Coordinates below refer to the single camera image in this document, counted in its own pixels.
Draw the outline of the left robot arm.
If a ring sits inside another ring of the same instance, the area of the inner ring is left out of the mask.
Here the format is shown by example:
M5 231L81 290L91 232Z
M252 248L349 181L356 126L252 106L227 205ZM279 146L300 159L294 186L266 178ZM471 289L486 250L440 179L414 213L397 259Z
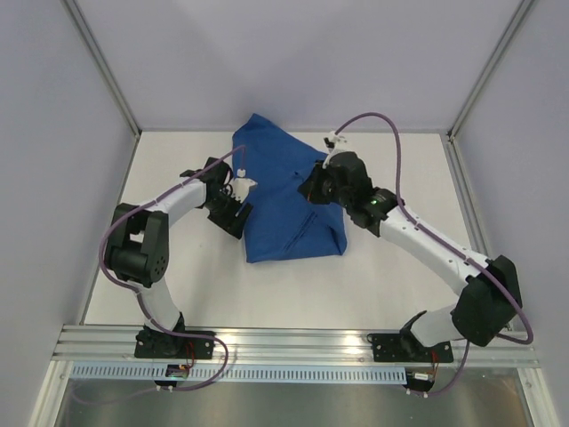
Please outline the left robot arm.
M100 270L115 285L134 293L145 327L157 332L155 346L165 356L181 354L187 343L184 320L165 280L170 230L198 209L230 236L240 239L252 212L247 202L257 182L210 157L201 169L187 170L164 193L138 205L122 203L100 244Z

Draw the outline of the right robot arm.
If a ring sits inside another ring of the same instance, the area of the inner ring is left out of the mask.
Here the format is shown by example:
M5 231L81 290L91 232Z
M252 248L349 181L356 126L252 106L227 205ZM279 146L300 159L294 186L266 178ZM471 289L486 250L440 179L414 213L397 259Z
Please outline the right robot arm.
M316 161L298 191L311 204L341 206L358 227L404 249L457 295L456 304L422 311L400 329L400 347L409 359L423 359L447 341L464 339L485 347L521 308L517 270L509 258L490 259L445 242L405 210L395 193L373 186L355 152Z

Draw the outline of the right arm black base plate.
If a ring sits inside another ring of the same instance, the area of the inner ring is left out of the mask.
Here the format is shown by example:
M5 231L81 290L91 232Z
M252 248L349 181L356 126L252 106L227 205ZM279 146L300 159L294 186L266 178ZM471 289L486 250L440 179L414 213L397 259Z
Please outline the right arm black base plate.
M441 342L433 347L424 347L401 334L368 334L366 340L373 351L373 361L377 363L452 363L452 346Z

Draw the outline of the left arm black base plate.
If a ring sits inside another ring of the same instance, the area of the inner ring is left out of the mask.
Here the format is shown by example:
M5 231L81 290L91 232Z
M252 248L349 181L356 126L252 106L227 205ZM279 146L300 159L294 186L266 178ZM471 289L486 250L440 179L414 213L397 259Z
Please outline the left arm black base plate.
M212 359L213 331L188 331L198 338L172 336L144 328L136 335L136 359Z

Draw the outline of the blue surgical drape cloth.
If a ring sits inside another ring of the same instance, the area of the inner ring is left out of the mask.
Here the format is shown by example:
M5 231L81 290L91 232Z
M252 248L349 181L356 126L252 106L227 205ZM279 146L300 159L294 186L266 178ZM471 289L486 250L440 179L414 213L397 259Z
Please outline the blue surgical drape cloth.
M325 153L253 114L232 136L245 146L246 176L257 182L247 197L252 211L244 226L246 261L286 261L342 255L348 240L338 205L310 204L298 191Z

